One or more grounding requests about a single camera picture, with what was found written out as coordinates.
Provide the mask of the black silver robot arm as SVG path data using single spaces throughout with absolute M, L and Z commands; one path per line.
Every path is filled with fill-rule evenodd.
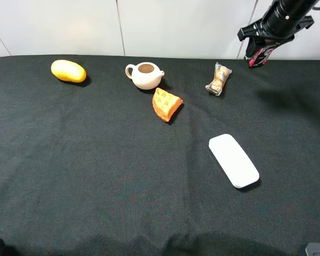
M 241 28 L 238 39 L 249 39 L 244 56 L 248 67 L 262 67 L 273 50 L 293 41 L 299 31 L 309 29 L 314 20 L 307 13 L 320 11 L 317 3 L 318 0 L 272 1 L 261 19 Z

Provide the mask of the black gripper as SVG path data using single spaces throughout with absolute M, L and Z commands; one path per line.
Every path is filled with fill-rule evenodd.
M 244 59 L 252 59 L 262 49 L 261 64 L 264 65 L 272 52 L 281 45 L 280 41 L 274 40 L 289 38 L 314 24 L 312 16 L 307 14 L 313 7 L 314 1 L 309 0 L 273 1 L 261 19 L 241 28 L 237 33 L 240 41 L 249 38 Z

